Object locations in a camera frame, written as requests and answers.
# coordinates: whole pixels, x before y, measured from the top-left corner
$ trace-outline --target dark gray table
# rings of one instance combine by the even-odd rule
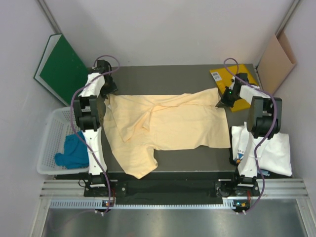
[[[181,65],[181,66],[141,66],[122,67],[113,74],[119,94],[161,95],[196,93],[216,87],[209,70],[223,65]],[[251,64],[248,70],[255,78]],[[243,125],[248,110],[232,113],[226,109],[228,125]],[[110,145],[102,135],[103,156],[109,172],[123,172],[114,158]],[[194,150],[155,151],[158,168],[154,171],[232,171],[235,166],[229,163],[228,149],[215,149],[200,146]]]

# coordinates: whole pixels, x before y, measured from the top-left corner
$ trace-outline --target blue cloth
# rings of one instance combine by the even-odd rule
[[[81,131],[78,135],[85,140]],[[64,148],[63,154],[55,155],[56,165],[65,166],[67,169],[89,166],[87,146],[75,134],[66,136]]]

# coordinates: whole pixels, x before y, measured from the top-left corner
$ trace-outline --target metal floor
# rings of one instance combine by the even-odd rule
[[[51,209],[48,220],[60,227],[82,210]],[[296,200],[262,200],[246,216],[231,210],[112,210],[104,217],[85,213],[43,237],[306,237]]]

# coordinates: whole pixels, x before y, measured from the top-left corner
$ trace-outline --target white wall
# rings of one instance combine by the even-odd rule
[[[257,63],[292,0],[47,0],[84,63]]]
[[[26,236],[44,177],[37,152],[48,114],[61,107],[33,75],[52,30],[34,0],[0,4],[0,236]]]
[[[316,209],[316,1],[303,0],[285,32],[298,64],[276,96],[283,99],[283,132],[290,134],[294,174],[302,177]]]

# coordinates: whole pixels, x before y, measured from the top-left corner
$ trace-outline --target brown cardboard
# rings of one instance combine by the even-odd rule
[[[296,65],[296,58],[284,32],[273,35],[258,66],[262,88],[274,94]]]

